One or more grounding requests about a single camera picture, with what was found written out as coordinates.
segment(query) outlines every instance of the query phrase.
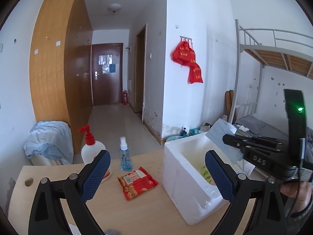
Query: tiled floor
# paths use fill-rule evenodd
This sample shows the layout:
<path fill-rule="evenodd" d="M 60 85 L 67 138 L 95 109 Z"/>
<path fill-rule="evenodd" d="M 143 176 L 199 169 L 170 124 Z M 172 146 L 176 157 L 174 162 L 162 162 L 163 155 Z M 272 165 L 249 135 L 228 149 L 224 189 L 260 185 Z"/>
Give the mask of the tiled floor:
<path fill-rule="evenodd" d="M 122 136 L 126 137 L 132 156 L 164 149 L 128 105 L 96 106 L 92 110 L 88 124 L 95 140 L 105 145 L 112 159 L 118 158 Z M 74 155 L 74 164 L 82 162 L 81 155 Z"/>

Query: fire extinguisher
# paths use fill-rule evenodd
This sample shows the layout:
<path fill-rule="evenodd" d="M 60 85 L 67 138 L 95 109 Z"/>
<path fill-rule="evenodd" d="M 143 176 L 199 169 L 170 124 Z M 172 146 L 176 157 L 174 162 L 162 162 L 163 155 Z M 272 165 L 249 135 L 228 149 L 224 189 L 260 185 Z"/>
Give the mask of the fire extinguisher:
<path fill-rule="evenodd" d="M 128 92 L 127 91 L 123 92 L 123 104 L 124 105 L 128 104 Z"/>

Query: metal screw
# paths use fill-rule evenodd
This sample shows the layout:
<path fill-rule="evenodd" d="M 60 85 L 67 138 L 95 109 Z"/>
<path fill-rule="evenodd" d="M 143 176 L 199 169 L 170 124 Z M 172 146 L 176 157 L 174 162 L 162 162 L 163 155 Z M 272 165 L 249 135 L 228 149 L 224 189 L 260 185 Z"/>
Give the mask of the metal screw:
<path fill-rule="evenodd" d="M 247 178 L 247 176 L 245 174 L 238 174 L 238 178 L 241 179 L 241 180 L 245 180 Z"/>
<path fill-rule="evenodd" d="M 273 178 L 268 178 L 267 181 L 270 183 L 275 183 L 275 180 Z"/>
<path fill-rule="evenodd" d="M 76 173 L 69 175 L 70 180 L 77 179 L 77 177 L 78 177 L 78 175 Z"/>
<path fill-rule="evenodd" d="M 42 180 L 40 180 L 40 183 L 47 183 L 48 179 L 47 178 L 43 178 Z"/>

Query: white spray cap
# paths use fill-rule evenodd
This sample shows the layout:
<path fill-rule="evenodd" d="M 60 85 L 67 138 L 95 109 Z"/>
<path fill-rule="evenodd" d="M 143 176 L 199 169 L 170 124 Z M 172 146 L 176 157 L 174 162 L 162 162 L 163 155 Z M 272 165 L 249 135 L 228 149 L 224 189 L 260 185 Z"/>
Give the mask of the white spray cap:
<path fill-rule="evenodd" d="M 121 137 L 121 150 L 127 150 L 128 146 L 126 143 L 126 138 L 125 137 Z"/>

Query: door frame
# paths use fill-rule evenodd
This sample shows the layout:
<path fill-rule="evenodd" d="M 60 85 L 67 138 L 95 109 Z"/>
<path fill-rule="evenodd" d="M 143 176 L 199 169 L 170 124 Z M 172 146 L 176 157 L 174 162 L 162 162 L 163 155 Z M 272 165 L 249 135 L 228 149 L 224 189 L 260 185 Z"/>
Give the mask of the door frame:
<path fill-rule="evenodd" d="M 145 24 L 136 34 L 135 37 L 135 62 L 134 62 L 134 111 L 136 111 L 136 67 L 137 67 L 137 60 L 136 60 L 136 45 L 137 45 L 137 39 L 138 35 L 145 30 L 145 53 L 144 53 L 144 62 L 143 62 L 143 103 L 142 103 L 142 123 L 144 122 L 144 113 L 145 113 L 145 91 L 146 91 L 146 57 L 147 57 L 147 27 L 148 24 Z"/>
<path fill-rule="evenodd" d="M 91 92 L 92 92 L 92 105 L 94 106 L 94 96 L 93 96 L 93 81 L 94 81 L 94 54 L 93 47 L 96 46 L 110 46 L 110 47 L 120 47 L 120 102 L 123 102 L 123 49 L 124 43 L 100 43 L 91 45 Z"/>

